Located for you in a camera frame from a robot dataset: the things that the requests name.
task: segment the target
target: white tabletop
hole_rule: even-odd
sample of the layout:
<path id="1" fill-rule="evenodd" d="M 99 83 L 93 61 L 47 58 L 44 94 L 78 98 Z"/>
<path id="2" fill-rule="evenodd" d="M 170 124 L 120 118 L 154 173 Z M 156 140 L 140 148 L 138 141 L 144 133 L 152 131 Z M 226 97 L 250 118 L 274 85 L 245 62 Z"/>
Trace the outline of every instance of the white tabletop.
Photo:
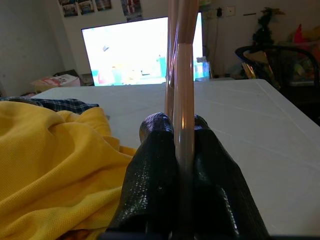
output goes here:
<path id="1" fill-rule="evenodd" d="M 138 147 L 141 122 L 163 112 L 164 84 L 59 87 L 35 98 L 99 104 L 113 135 Z M 195 112 L 239 164 L 272 235 L 320 236 L 320 127 L 266 81 L 195 83 Z"/>

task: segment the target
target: light switch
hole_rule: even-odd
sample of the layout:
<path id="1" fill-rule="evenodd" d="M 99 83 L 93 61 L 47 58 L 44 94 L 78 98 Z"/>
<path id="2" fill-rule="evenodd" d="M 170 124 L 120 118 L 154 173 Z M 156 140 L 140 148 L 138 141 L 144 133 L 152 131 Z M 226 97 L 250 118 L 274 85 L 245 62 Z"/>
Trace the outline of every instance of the light switch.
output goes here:
<path id="1" fill-rule="evenodd" d="M 236 7 L 235 6 L 227 6 L 225 8 L 225 16 L 231 17 L 236 15 Z"/>

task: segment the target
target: tv screen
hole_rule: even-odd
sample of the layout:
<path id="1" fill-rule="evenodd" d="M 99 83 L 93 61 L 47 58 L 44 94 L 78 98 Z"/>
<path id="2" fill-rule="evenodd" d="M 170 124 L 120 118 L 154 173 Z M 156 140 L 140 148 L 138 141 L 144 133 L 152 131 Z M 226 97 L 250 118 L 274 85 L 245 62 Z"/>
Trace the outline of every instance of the tv screen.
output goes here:
<path id="1" fill-rule="evenodd" d="M 168 18 L 82 30 L 95 86 L 160 84 L 166 81 Z M 203 77 L 202 19 L 193 41 L 194 78 Z"/>

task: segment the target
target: yellow blanket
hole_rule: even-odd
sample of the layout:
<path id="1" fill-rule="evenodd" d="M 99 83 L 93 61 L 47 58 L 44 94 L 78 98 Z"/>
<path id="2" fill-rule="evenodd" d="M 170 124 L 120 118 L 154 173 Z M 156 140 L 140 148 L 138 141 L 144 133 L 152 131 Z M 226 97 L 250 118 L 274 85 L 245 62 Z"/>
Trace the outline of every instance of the yellow blanket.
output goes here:
<path id="1" fill-rule="evenodd" d="M 0 239 L 95 239 L 117 208 L 135 151 L 120 146 L 104 111 L 82 115 L 0 102 Z"/>

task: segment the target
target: wall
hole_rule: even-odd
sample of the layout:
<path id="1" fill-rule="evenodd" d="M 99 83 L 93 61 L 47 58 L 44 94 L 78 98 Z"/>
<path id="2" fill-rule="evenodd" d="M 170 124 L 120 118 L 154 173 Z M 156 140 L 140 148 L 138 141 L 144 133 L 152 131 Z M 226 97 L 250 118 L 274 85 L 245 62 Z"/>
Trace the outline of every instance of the wall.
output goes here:
<path id="1" fill-rule="evenodd" d="M 76 69 L 80 74 L 90 73 L 89 60 L 81 29 L 125 23 L 127 20 L 123 14 L 121 1 L 111 0 L 112 9 L 100 12 L 95 9 L 95 13 L 74 17 L 63 16 L 58 0 L 46 0 L 46 2 L 46 11 L 48 13 L 51 12 L 51 17 L 57 19 L 56 13 L 58 13 L 62 20 L 63 26 L 56 20 L 52 20 L 51 25 L 56 36 L 66 34 L 67 40 L 57 40 L 66 69 Z M 168 0 L 140 0 L 140 2 L 144 19 L 160 18 L 168 15 Z M 71 53 L 64 55 L 66 49 L 70 49 Z M 72 54 L 73 59 L 65 60 L 70 54 Z"/>
<path id="2" fill-rule="evenodd" d="M 0 85 L 5 96 L 64 66 L 42 0 L 0 0 Z"/>
<path id="3" fill-rule="evenodd" d="M 234 73 L 240 69 L 240 61 L 235 55 L 239 47 L 252 44 L 252 35 L 257 30 L 258 18 L 264 7 L 280 8 L 286 15 L 276 16 L 269 24 L 275 41 L 285 41 L 299 24 L 304 30 L 320 25 L 319 0 L 213 0 L 213 8 L 235 6 L 236 16 L 218 20 L 218 40 L 214 54 L 217 34 L 217 19 L 209 20 L 208 36 L 204 37 L 210 50 L 210 62 L 216 74 Z"/>
<path id="4" fill-rule="evenodd" d="M 52 21 L 53 30 L 56 35 L 66 35 L 67 38 L 67 40 L 61 39 L 59 45 L 64 62 L 72 62 L 71 64 L 65 63 L 65 67 L 67 69 L 74 68 L 80 74 L 90 73 L 81 29 L 126 22 L 121 1 L 111 0 L 112 9 L 110 10 L 66 18 L 62 15 L 58 0 L 46 1 L 54 3 L 54 9 L 51 6 L 47 11 L 57 12 L 62 21 L 62 23 Z M 144 19 L 168 15 L 168 0 L 140 0 L 140 2 Z M 212 2 L 214 9 L 226 6 L 236 7 L 236 16 L 223 17 L 218 20 L 219 31 L 216 54 L 214 54 L 214 49 L 217 19 L 203 23 L 203 41 L 210 50 L 209 60 L 216 74 L 234 73 L 241 69 L 240 61 L 234 53 L 235 49 L 252 43 L 252 35 L 258 27 L 260 11 L 264 7 L 280 8 L 286 13 L 284 16 L 276 16 L 270 24 L 273 38 L 276 41 L 285 40 L 300 23 L 302 23 L 304 29 L 311 29 L 320 24 L 320 0 L 212 0 Z M 258 14 L 243 16 L 243 14 L 248 13 Z M 66 50 L 71 50 L 71 53 L 63 56 Z"/>

